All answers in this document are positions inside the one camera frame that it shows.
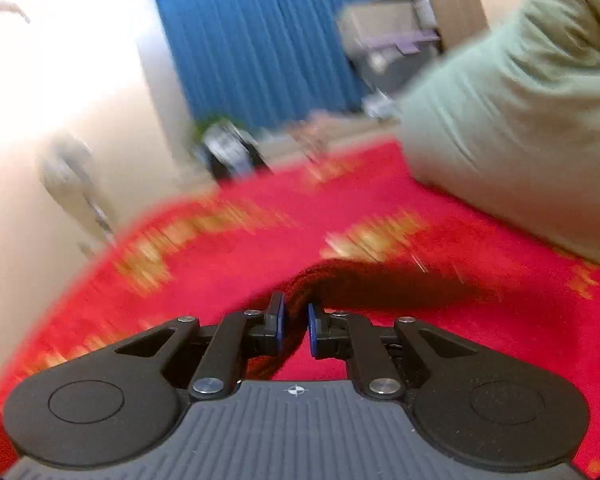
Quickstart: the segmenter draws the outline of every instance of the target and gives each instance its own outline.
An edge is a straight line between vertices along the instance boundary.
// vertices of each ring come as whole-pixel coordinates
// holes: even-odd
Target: blue curtain
[[[351,0],[156,0],[194,117],[277,126],[360,104],[335,16]]]

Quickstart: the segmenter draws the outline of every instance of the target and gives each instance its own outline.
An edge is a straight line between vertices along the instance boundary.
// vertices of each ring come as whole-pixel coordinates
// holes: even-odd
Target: carpet pattern
[[[600,475],[600,266],[549,247],[414,182],[397,144],[232,184],[156,208],[53,305],[0,377],[23,378],[182,315],[202,324],[288,303],[283,355],[252,377],[339,379],[313,360],[304,304],[415,316],[567,378],[591,410],[576,464]],[[16,455],[0,423],[0,473]]]

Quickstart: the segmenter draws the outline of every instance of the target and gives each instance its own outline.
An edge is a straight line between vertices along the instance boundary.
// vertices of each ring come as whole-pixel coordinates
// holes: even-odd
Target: red carpet
[[[576,384],[591,408],[576,464],[600,475],[600,268],[419,186],[396,144],[322,174],[265,175],[148,215],[49,310],[4,370],[0,407],[37,370],[183,314],[217,322],[282,288],[285,355],[250,375],[344,377],[301,344],[309,292],[376,324],[416,316]],[[14,459],[0,424],[0,472]]]

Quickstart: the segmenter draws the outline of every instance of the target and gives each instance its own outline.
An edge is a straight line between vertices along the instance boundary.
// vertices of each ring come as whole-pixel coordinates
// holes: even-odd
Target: green cushion
[[[524,0],[400,110],[415,178],[600,263],[600,0]]]

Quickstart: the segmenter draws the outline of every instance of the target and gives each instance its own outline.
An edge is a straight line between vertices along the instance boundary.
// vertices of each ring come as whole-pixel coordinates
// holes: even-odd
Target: crosshair symbol
[[[293,395],[294,397],[298,397],[305,393],[306,389],[298,384],[294,384],[285,390],[288,394]]]

